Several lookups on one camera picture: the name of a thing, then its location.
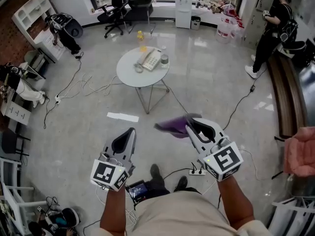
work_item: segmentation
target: round white table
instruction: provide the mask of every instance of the round white table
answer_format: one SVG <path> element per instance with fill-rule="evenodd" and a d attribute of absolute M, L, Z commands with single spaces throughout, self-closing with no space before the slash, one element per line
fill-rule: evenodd
<path fill-rule="evenodd" d="M 139 99 L 142 103 L 142 106 L 145 112 L 149 114 L 150 111 L 157 105 L 157 103 L 160 102 L 164 98 L 164 96 L 166 96 L 166 94 L 169 92 L 169 88 L 163 81 L 163 78 L 166 76 L 169 70 L 169 66 L 167 68 L 163 68 L 161 64 L 159 63 L 153 71 L 143 69 L 142 73 L 137 73 L 133 65 L 137 63 L 138 59 L 141 57 L 142 54 L 143 52 L 140 51 L 139 47 L 124 54 L 121 57 L 121 59 L 118 61 L 116 72 L 117 72 L 118 78 L 121 80 L 122 83 L 136 89 L 136 92 L 139 96 Z M 160 86 L 165 86 L 165 88 L 154 87 L 154 85 L 158 83 L 159 81 L 163 83 L 163 85 L 160 85 Z M 141 88 L 150 87 L 150 86 L 151 86 L 150 99 L 149 99 L 148 106 L 146 106 L 146 103 L 141 94 Z M 155 105 L 153 105 L 150 108 L 153 88 L 165 90 L 166 93 L 165 95 L 162 96 L 162 98 L 159 101 L 157 101 Z"/>

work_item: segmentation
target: office chair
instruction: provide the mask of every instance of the office chair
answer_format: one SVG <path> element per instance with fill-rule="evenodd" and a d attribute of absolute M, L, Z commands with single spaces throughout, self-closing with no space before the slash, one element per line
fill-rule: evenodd
<path fill-rule="evenodd" d="M 152 0 L 128 0 L 128 4 L 131 8 L 131 11 L 125 17 L 128 21 L 148 21 L 148 25 L 150 26 L 150 15 L 153 12 Z M 135 24 L 128 31 L 130 33 L 134 28 Z M 153 32 L 156 25 L 154 24 L 150 33 Z"/>
<path fill-rule="evenodd" d="M 16 144 L 18 138 L 22 139 L 21 149 L 16 148 Z M 29 140 L 26 137 L 23 137 L 19 134 L 14 133 L 11 129 L 7 129 L 3 131 L 1 137 L 1 148 L 6 154 L 20 154 L 20 160 L 22 159 L 22 155 L 29 156 L 28 154 L 24 154 L 23 152 L 23 143 L 24 140 Z"/>
<path fill-rule="evenodd" d="M 107 25 L 105 27 L 105 30 L 110 28 L 106 33 L 105 33 L 105 38 L 107 38 L 107 35 L 114 29 L 118 28 L 120 30 L 120 35 L 123 35 L 124 32 L 120 28 L 120 25 L 125 25 L 125 29 L 127 30 L 126 22 L 124 20 L 124 16 L 128 14 L 128 11 L 125 9 L 125 6 L 128 3 L 126 0 L 112 0 L 112 6 L 114 7 L 111 10 L 106 10 L 106 6 L 102 6 L 102 10 L 104 11 L 103 14 L 99 15 L 97 19 L 104 24 L 112 23 L 111 25 Z"/>

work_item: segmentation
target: purple cloth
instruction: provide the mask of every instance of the purple cloth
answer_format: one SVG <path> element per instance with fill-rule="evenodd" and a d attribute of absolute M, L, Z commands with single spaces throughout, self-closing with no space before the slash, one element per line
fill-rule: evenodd
<path fill-rule="evenodd" d="M 175 119 L 167 120 L 164 122 L 156 123 L 154 128 L 161 132 L 170 133 L 176 138 L 188 137 L 186 131 L 186 125 L 189 123 L 191 118 L 201 118 L 199 114 L 187 114 L 185 116 L 177 117 Z"/>

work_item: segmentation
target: white bookshelf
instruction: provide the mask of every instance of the white bookshelf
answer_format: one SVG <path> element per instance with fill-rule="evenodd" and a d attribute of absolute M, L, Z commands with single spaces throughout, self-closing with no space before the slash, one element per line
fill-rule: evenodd
<path fill-rule="evenodd" d="M 29 0 L 14 13 L 12 20 L 34 48 L 41 48 L 52 60 L 58 61 L 64 49 L 52 44 L 52 34 L 49 29 L 42 30 L 34 39 L 27 31 L 40 17 L 44 20 L 55 13 L 49 0 Z"/>

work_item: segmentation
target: white telephone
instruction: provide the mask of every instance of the white telephone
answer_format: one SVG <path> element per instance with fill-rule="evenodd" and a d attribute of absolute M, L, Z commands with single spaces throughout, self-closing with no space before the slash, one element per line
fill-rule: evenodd
<path fill-rule="evenodd" d="M 157 66 L 160 60 L 161 51 L 157 50 L 156 48 L 150 48 L 141 55 L 137 63 L 141 65 L 143 68 L 152 71 Z"/>

